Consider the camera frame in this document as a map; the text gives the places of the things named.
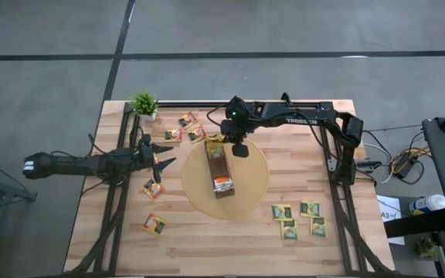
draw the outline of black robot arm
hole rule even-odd
[[[23,174],[30,179],[50,175],[93,175],[105,183],[118,185],[132,171],[153,168],[155,181],[161,182],[160,172],[176,158],[158,161],[155,154],[171,149],[151,143],[150,135],[143,134],[136,148],[118,148],[84,158],[39,152],[25,158]]]
[[[350,113],[338,112],[325,102],[310,103],[308,107],[295,107],[284,93],[281,102],[245,103],[234,97],[226,105],[226,120],[220,127],[225,141],[235,144],[233,154],[248,156],[243,139],[258,127],[278,127],[281,124],[322,126],[338,140],[341,153],[338,154],[335,182],[337,185],[352,185],[355,181],[356,165],[353,155],[362,140],[363,121]],[[342,119],[339,127],[336,120]]]

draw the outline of wooden table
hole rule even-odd
[[[333,103],[338,111],[355,113],[352,100],[333,100]],[[116,147],[123,107],[124,101],[107,101],[104,104],[96,143],[105,151]],[[162,184],[166,192],[155,201],[141,189],[151,178],[151,171],[132,173],[116,274],[344,274],[324,155],[309,127],[283,125],[259,128],[249,136],[266,157],[270,183],[260,206],[248,216],[237,220],[214,219],[193,207],[183,192],[180,179],[182,166],[193,145],[185,135],[182,143],[164,143],[164,132],[178,127],[177,119],[190,110],[208,134],[218,133],[219,128],[206,118],[210,109],[161,108],[154,123],[142,123],[153,142],[175,147],[173,151],[159,154],[159,158],[165,160],[176,156],[177,160],[164,170]],[[213,115],[216,121],[224,118],[223,110]],[[361,145],[355,158],[364,157],[365,150]],[[98,182],[97,178],[87,178],[84,189]],[[357,180],[352,186],[352,195],[362,237],[377,257],[394,270],[372,183]],[[76,266],[99,236],[106,196],[107,186],[104,185],[81,198],[64,270]],[[299,216],[298,206],[302,198],[321,203],[321,214],[328,220],[326,239],[310,236],[308,218]],[[299,222],[300,241],[281,239],[279,223],[271,219],[270,206],[275,203],[292,205],[293,215]],[[151,212],[168,221],[159,237],[142,229]],[[351,239],[348,245],[354,269],[357,269]],[[107,250],[104,260],[109,260],[109,253]]]

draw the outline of white paper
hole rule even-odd
[[[379,200],[383,222],[401,218],[401,212],[399,212],[399,199],[377,195],[377,200]],[[391,238],[388,239],[388,241],[393,244],[405,245],[405,238],[403,236]]]

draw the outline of gray floor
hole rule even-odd
[[[0,55],[114,53],[126,4],[0,1]],[[371,50],[445,50],[445,0],[137,0],[124,53]],[[25,180],[22,159],[37,151],[88,151],[110,65],[0,62],[0,167],[39,193],[36,203],[11,208],[0,277],[61,271],[83,179]],[[282,92],[353,99],[365,128],[393,127],[445,116],[445,57],[122,61],[112,99],[141,90],[164,100],[269,99]],[[378,136],[395,153],[417,131]],[[364,141],[373,143],[368,135]],[[385,159],[376,150],[368,155]],[[418,184],[393,179],[377,192],[440,193],[433,166],[425,165]],[[436,275],[410,246],[392,252],[402,273]]]

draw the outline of snack packet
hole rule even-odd
[[[299,240],[298,222],[296,220],[281,221],[281,237],[283,239]]]
[[[192,143],[198,142],[206,138],[206,132],[202,126],[197,127],[193,131],[189,132],[189,138]]]
[[[142,226],[142,228],[155,236],[159,236],[166,223],[166,220],[155,215],[154,213],[151,213],[148,215],[147,220],[145,221],[145,224]]]
[[[272,205],[272,220],[293,220],[290,205]]]
[[[182,140],[182,129],[175,129],[166,131],[165,141],[166,142],[179,142]]]
[[[317,202],[313,201],[300,201],[300,215],[307,217],[320,217],[320,205]]]
[[[310,234],[313,236],[328,237],[328,224],[324,217],[310,218]]]
[[[149,196],[152,200],[157,198],[163,191],[164,187],[161,184],[156,184],[154,180],[147,181],[147,183],[142,188],[145,194]]]
[[[178,121],[184,129],[187,129],[197,122],[197,118],[193,116],[192,112],[188,112],[180,117]]]

